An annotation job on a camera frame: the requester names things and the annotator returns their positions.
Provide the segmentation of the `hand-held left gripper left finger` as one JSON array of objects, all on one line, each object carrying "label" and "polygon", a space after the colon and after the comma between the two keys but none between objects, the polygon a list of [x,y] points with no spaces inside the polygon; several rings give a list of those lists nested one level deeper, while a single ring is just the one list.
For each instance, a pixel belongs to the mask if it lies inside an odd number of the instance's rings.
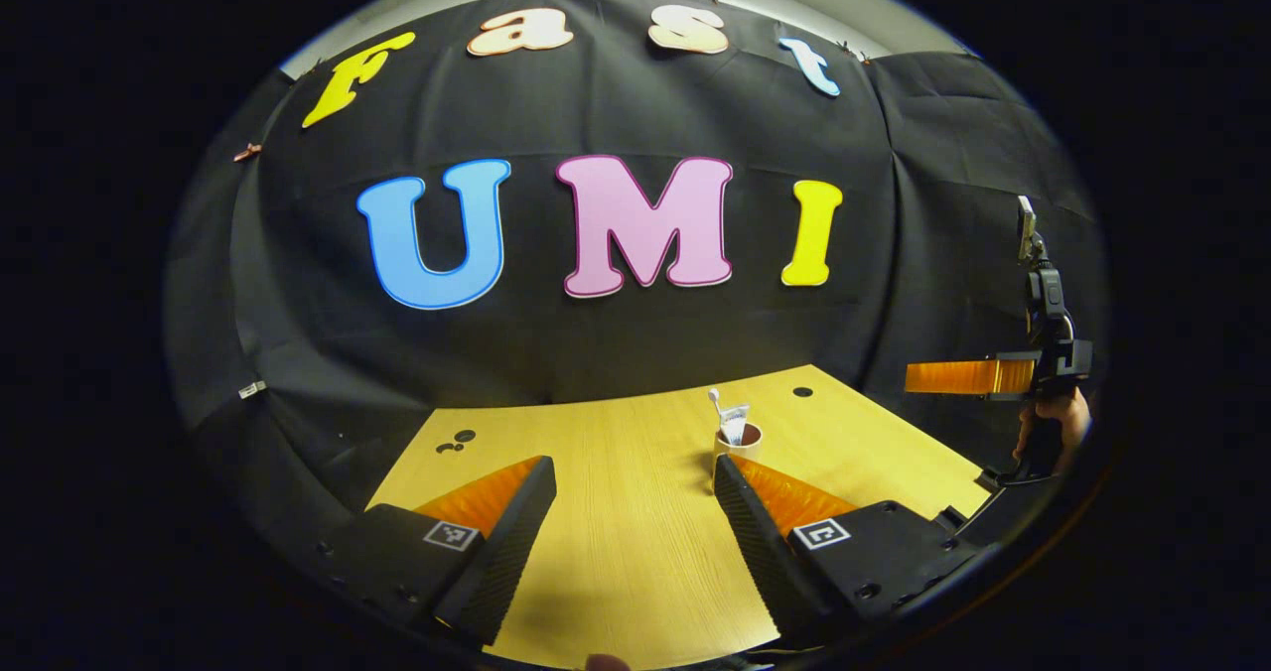
[{"label": "hand-held left gripper left finger", "polygon": [[318,543],[318,576],[393,627],[492,646],[557,498],[550,456],[413,510],[372,505]]}]

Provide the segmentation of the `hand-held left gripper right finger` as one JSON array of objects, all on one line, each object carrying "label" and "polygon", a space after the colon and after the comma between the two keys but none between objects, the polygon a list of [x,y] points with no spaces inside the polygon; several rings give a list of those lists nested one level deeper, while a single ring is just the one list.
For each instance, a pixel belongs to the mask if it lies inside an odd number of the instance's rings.
[{"label": "hand-held left gripper right finger", "polygon": [[714,459],[713,489],[777,639],[797,649],[885,625],[984,549],[894,499],[850,505],[732,454]]}]

